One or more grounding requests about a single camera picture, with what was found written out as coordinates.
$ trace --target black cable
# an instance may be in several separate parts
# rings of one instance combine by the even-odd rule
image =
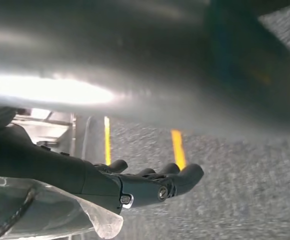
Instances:
[[[36,190],[33,187],[31,187],[28,190],[26,198],[21,204],[20,208],[18,208],[14,214],[11,216],[10,218],[5,221],[3,224],[0,225],[0,237],[7,233],[11,227],[18,222],[21,217],[23,217],[29,207],[33,202],[36,195]]]

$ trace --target plastic cover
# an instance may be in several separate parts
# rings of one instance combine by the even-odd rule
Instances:
[[[116,236],[123,218],[54,186],[33,180],[0,177],[0,225],[14,214],[28,189],[38,195],[17,223],[1,239],[56,239],[96,231],[103,239]]]

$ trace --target yellow lane line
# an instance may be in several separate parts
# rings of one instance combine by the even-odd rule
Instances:
[[[182,134],[178,130],[171,130],[174,156],[175,163],[182,170],[187,166],[184,149],[183,148]]]
[[[105,162],[106,165],[110,165],[111,159],[111,133],[110,128],[110,118],[104,117],[103,125],[105,126]]]

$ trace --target bolt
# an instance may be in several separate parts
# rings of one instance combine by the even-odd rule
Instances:
[[[122,195],[120,197],[120,202],[122,204],[129,204],[131,202],[131,197],[128,195]]]
[[[168,191],[165,186],[161,186],[158,191],[158,199],[163,201],[168,198]]]

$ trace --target metal pipe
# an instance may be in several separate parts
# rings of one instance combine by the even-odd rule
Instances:
[[[65,122],[65,121],[57,121],[57,120],[46,120],[46,119],[40,119],[40,118],[35,118],[31,116],[24,116],[24,115],[16,115],[14,120],[19,120],[19,121],[33,121],[33,122],[39,122],[39,123],[47,123],[47,124],[55,124],[55,125],[60,125],[60,126],[70,126],[71,124],[70,122]]]
[[[0,0],[0,105],[290,134],[290,52],[239,0]]]

